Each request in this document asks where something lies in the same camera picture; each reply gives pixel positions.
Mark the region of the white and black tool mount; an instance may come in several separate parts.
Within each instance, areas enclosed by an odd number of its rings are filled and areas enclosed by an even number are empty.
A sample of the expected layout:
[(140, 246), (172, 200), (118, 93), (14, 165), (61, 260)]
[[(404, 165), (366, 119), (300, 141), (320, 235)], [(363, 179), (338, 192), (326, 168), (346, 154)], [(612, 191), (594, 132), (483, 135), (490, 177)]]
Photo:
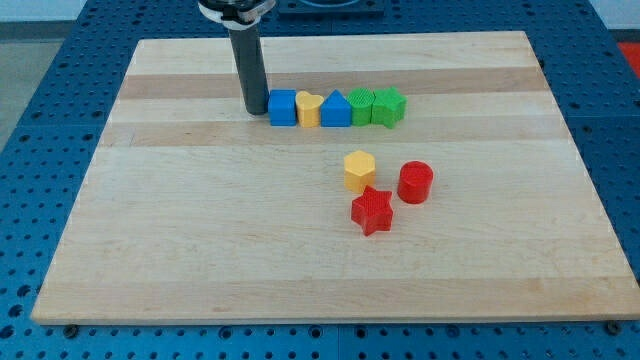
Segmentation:
[(198, 0), (207, 19), (229, 30), (246, 30), (258, 24), (276, 5), (276, 0)]

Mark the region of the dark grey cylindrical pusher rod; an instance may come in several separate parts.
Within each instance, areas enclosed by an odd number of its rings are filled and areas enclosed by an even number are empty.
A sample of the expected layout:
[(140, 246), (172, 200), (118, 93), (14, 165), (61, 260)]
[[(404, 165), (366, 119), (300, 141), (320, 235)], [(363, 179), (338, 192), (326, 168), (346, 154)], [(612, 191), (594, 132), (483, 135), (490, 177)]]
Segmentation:
[(259, 27), (230, 30), (229, 36), (246, 111), (263, 115), (268, 110), (269, 88)]

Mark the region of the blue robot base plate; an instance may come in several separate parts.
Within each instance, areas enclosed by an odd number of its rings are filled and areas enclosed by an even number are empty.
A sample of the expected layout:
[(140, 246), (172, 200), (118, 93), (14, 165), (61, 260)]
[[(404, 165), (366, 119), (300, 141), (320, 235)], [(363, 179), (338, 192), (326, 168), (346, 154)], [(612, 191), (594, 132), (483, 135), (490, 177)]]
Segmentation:
[(387, 0), (279, 0), (281, 17), (383, 15)]

